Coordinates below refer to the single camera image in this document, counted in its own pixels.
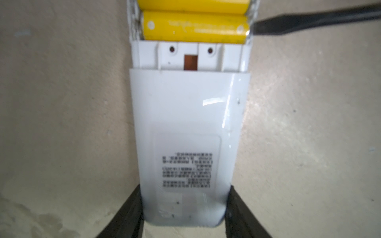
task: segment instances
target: white plastic casing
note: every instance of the white plastic casing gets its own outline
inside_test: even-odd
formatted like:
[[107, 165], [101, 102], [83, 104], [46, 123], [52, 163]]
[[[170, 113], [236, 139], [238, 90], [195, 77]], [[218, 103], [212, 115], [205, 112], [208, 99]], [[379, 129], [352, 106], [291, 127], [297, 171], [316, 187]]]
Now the white plastic casing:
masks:
[[[249, 74], [131, 69], [130, 77], [145, 219], [157, 225], [218, 225], [226, 210]], [[211, 171], [201, 165], [211, 165]], [[197, 166], [202, 177], [178, 177], [181, 172], [175, 171], [165, 176], [173, 168], [195, 171]], [[210, 187], [188, 182], [206, 176], [210, 182], [203, 184]]]
[[[214, 227], [223, 220], [245, 110], [244, 45], [139, 39], [128, 1], [131, 93], [146, 221]], [[184, 70], [197, 55], [197, 71]]]

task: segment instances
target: black tool handle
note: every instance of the black tool handle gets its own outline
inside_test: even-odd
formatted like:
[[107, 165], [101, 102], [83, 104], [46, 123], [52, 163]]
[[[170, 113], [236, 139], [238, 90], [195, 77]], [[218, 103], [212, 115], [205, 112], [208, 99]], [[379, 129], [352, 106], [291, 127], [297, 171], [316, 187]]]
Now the black tool handle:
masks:
[[285, 14], [254, 23], [254, 35], [283, 35], [313, 27], [381, 19], [381, 3], [308, 14]]

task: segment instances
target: battery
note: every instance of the battery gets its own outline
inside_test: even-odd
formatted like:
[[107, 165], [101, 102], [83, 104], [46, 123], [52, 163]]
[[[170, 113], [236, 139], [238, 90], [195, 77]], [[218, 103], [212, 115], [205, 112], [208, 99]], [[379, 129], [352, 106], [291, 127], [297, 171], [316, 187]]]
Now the battery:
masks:
[[250, 0], [138, 0], [142, 10], [244, 15]]
[[145, 40], [244, 44], [250, 33], [244, 15], [178, 13], [145, 10]]

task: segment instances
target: concrete surface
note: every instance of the concrete surface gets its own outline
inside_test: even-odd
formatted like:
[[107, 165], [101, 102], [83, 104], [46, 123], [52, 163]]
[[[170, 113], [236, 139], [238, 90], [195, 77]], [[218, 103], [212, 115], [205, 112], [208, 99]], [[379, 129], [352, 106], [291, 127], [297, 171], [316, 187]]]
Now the concrete surface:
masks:
[[[259, 18], [363, 3], [267, 0]], [[95, 237], [138, 184], [125, 12], [0, 2], [1, 238]], [[255, 39], [233, 184], [275, 238], [381, 237], [380, 39], [381, 22]]]

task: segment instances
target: stain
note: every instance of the stain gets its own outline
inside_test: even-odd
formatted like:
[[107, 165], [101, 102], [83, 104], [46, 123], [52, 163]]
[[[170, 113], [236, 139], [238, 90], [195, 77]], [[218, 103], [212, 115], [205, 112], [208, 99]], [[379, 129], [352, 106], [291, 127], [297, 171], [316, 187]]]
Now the stain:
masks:
[[9, 167], [8, 167], [7, 171], [4, 171], [2, 168], [0, 168], [0, 191], [3, 190], [4, 185], [6, 184], [6, 182], [12, 178], [12, 176], [14, 174], [13, 170], [14, 170], [14, 168], [9, 168]]
[[30, 36], [31, 34], [32, 34], [32, 31], [30, 29], [24, 29], [24, 30], [16, 32], [14, 36], [23, 37], [23, 36]]
[[154, 238], [154, 236], [147, 229], [144, 229], [144, 236], [146, 238]]
[[109, 215], [115, 215], [116, 211], [109, 211], [106, 213], [105, 217], [108, 217]]
[[0, 194], [1, 238], [13, 238], [16, 234], [32, 238], [79, 238], [78, 232], [66, 229], [62, 219], [55, 214], [36, 214], [22, 204], [14, 203]]
[[0, 237], [1, 238], [15, 238], [15, 236], [12, 233], [9, 233], [6, 230], [0, 230]]
[[40, 229], [38, 229], [36, 226], [33, 226], [30, 229], [30, 236], [32, 238], [41, 238], [42, 237], [42, 232]]
[[67, 43], [67, 46], [69, 46], [70, 48], [72, 48], [74, 50], [77, 49], [77, 46], [75, 44], [73, 44], [73, 43], [70, 43], [70, 42]]

